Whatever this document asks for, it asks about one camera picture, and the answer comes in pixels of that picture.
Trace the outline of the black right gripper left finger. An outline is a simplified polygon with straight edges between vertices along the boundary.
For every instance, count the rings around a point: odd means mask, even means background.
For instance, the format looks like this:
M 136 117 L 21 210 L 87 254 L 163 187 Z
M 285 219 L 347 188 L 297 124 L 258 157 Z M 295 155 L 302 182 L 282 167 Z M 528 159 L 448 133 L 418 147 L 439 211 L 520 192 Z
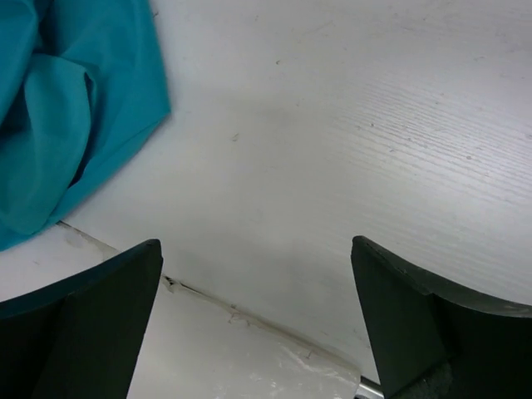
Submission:
M 162 271 L 149 239 L 1 303 L 3 398 L 125 398 Z

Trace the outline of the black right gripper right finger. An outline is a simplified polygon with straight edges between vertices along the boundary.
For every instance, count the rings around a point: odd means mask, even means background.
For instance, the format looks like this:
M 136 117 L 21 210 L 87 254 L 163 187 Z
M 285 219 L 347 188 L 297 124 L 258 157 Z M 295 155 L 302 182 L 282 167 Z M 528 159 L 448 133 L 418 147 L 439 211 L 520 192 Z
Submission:
M 385 398 L 529 398 L 531 307 L 420 268 L 363 236 L 352 270 Z

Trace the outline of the teal t shirt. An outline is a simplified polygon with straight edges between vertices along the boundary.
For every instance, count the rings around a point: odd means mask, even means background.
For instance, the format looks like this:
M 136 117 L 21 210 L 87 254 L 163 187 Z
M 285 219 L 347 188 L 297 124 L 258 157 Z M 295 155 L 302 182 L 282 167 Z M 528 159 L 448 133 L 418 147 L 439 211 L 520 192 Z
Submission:
M 68 216 L 169 114 L 147 1 L 2 2 L 2 249 Z

